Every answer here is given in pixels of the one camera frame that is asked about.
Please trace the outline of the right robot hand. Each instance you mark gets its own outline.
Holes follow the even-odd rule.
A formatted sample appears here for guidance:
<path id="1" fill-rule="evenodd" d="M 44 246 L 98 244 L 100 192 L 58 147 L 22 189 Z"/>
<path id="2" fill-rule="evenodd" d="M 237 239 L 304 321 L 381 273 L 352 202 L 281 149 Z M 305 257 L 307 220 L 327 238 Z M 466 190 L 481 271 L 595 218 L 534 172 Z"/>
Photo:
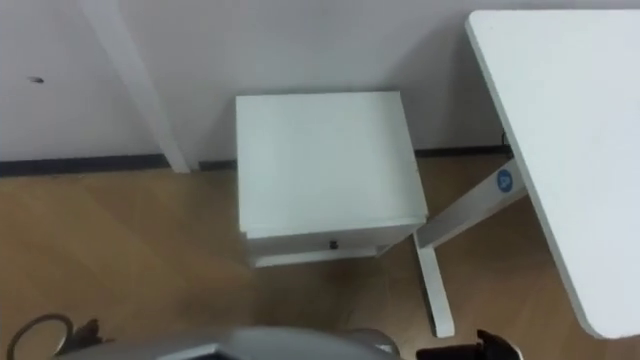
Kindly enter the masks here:
<path id="1" fill-rule="evenodd" d="M 523 360 L 520 349 L 505 338 L 478 329 L 475 343 L 422 348 L 417 360 Z"/>

